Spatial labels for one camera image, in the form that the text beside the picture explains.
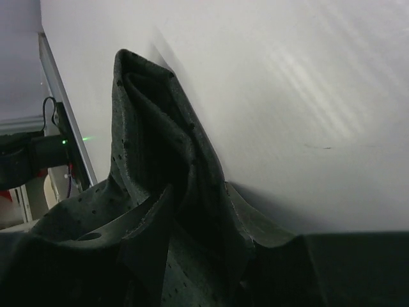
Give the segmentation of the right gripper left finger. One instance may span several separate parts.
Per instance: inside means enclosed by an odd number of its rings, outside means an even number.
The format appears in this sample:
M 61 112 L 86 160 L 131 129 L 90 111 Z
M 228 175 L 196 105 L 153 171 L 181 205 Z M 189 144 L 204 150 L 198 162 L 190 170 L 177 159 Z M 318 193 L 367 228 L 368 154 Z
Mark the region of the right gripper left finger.
M 159 306 L 173 190 L 135 204 L 89 189 L 1 235 L 2 306 Z

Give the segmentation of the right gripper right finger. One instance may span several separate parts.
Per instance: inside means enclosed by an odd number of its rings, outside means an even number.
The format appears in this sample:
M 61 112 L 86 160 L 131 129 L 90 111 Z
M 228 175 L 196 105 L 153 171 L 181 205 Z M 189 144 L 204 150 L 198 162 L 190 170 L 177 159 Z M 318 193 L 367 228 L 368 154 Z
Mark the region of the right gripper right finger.
M 407 306 L 408 234 L 295 235 L 225 185 L 225 257 L 245 306 Z

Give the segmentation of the dark grey dotted skirt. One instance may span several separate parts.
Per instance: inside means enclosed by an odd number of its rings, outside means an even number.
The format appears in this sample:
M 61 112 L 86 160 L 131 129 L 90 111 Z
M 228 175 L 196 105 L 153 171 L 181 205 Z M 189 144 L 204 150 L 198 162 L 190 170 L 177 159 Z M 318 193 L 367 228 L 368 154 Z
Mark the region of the dark grey dotted skirt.
M 135 204 L 172 188 L 159 306 L 245 306 L 229 287 L 225 185 L 212 146 L 176 76 L 125 49 L 114 60 L 111 167 L 96 187 Z

